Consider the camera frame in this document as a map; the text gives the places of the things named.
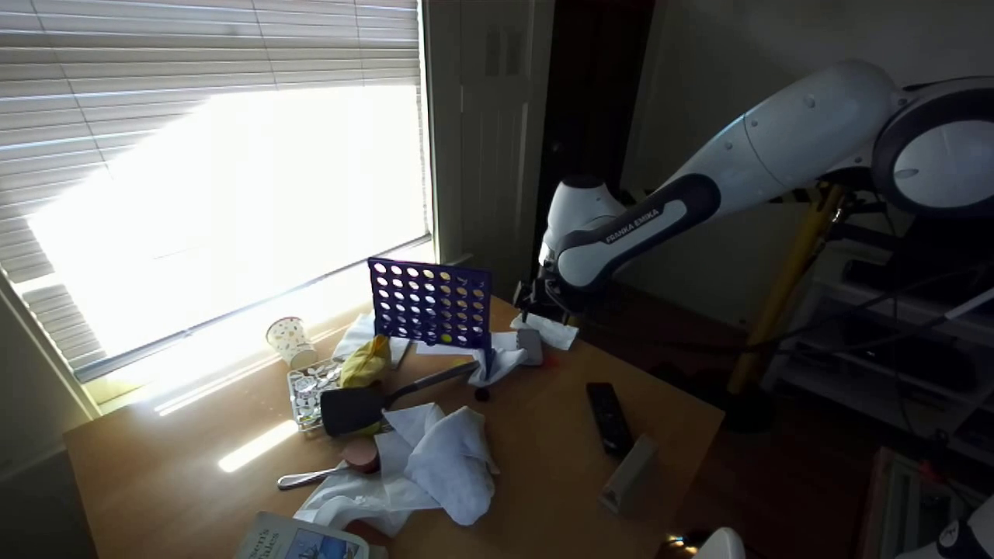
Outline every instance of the yellow object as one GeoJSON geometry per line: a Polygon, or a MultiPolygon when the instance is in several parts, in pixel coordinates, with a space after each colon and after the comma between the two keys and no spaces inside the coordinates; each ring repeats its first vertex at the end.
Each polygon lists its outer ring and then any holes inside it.
{"type": "MultiPolygon", "coordinates": [[[[802,277],[809,259],[817,253],[817,242],[831,233],[836,210],[844,204],[849,190],[843,182],[831,182],[828,190],[815,194],[815,204],[805,213],[805,225],[799,227],[795,245],[791,248],[774,290],[769,292],[769,300],[750,329],[746,344],[761,344],[769,337],[777,337],[784,331],[784,322],[799,298],[802,277]]],[[[750,350],[736,360],[736,369],[726,382],[730,393],[743,393],[750,382],[761,377],[769,366],[771,354],[769,350],[750,350]]]]}
{"type": "Polygon", "coordinates": [[[364,349],[357,349],[342,366],[338,366],[338,389],[364,389],[373,385],[379,377],[385,377],[391,366],[391,337],[373,335],[364,349]]]}

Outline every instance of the sunlight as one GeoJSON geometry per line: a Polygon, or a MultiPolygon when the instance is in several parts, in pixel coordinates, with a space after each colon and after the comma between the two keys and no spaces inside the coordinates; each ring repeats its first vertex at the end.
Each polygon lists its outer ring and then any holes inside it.
{"type": "Polygon", "coordinates": [[[33,213],[105,354],[427,233],[417,88],[210,96],[33,213]]]}
{"type": "MultiPolygon", "coordinates": [[[[390,259],[438,260],[431,242],[390,253],[390,259]]],[[[338,329],[337,316],[350,313],[368,300],[369,272],[360,263],[320,287],[288,292],[212,329],[191,331],[180,344],[87,382],[87,393],[102,412],[151,405],[158,415],[171,415],[276,364],[276,354],[265,343],[265,329],[275,316],[295,313],[308,322],[315,337],[327,337],[338,329]]]]}
{"type": "Polygon", "coordinates": [[[268,449],[279,447],[287,437],[291,437],[300,428],[300,421],[287,420],[279,426],[275,426],[271,431],[252,437],[248,443],[224,453],[219,459],[221,472],[239,472],[243,466],[256,464],[258,457],[265,457],[268,449]]]}

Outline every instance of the wooden table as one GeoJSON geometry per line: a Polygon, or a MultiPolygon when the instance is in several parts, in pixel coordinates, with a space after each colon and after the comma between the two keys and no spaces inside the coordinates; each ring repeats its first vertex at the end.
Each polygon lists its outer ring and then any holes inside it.
{"type": "MultiPolygon", "coordinates": [[[[494,300],[494,329],[510,316],[512,308],[494,300]]],[[[720,426],[720,410],[583,343],[569,354],[547,349],[547,366],[512,374],[484,405],[467,385],[438,405],[488,415],[496,493],[474,528],[417,512],[390,543],[394,559],[652,555],[720,426]],[[625,517],[600,504],[615,464],[600,449],[583,399],[593,380],[610,380],[632,428],[659,443],[625,517]]],[[[219,469],[221,457],[287,415],[284,369],[271,366],[171,415],[128,408],[71,431],[66,447],[99,555],[235,555],[256,512],[291,517],[312,491],[279,493],[275,478],[332,466],[327,437],[291,434],[237,472],[219,469]]]]}

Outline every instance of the white cloth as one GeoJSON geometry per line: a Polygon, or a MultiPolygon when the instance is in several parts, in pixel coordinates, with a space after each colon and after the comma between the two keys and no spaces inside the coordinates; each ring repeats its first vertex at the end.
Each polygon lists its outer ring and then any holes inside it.
{"type": "Polygon", "coordinates": [[[540,316],[540,313],[529,313],[529,316],[512,316],[510,321],[512,329],[538,329],[540,337],[547,344],[553,344],[555,350],[569,350],[575,343],[578,343],[578,325],[569,325],[569,322],[555,322],[550,316],[540,316]]]}
{"type": "Polygon", "coordinates": [[[482,385],[496,385],[502,380],[507,380],[518,366],[540,366],[545,364],[540,335],[536,329],[494,331],[492,335],[492,349],[494,349],[494,366],[492,369],[484,369],[488,360],[484,360],[484,350],[478,350],[478,349],[417,343],[415,354],[471,354],[477,364],[482,364],[471,377],[471,385],[478,385],[478,389],[482,385]]]}
{"type": "Polygon", "coordinates": [[[345,528],[368,519],[397,535],[415,510],[444,510],[457,525],[478,521],[494,501],[484,420],[471,408],[434,405],[385,410],[394,431],[377,434],[379,475],[330,475],[295,512],[303,521],[345,528]]]}

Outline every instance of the white wall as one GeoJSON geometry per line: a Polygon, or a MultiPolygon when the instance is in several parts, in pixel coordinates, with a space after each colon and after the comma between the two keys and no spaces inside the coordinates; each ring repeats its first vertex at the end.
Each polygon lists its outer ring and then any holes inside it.
{"type": "MultiPolygon", "coordinates": [[[[733,116],[838,58],[871,58],[899,84],[994,76],[994,2],[659,0],[625,186],[663,182],[733,116]]],[[[625,282],[746,325],[795,225],[784,204],[736,213],[663,245],[625,282]]]]}
{"type": "Polygon", "coordinates": [[[427,0],[444,260],[494,272],[510,298],[536,259],[550,0],[427,0]]]}
{"type": "Polygon", "coordinates": [[[0,482],[62,447],[87,410],[61,382],[44,350],[0,298],[0,482]]]}

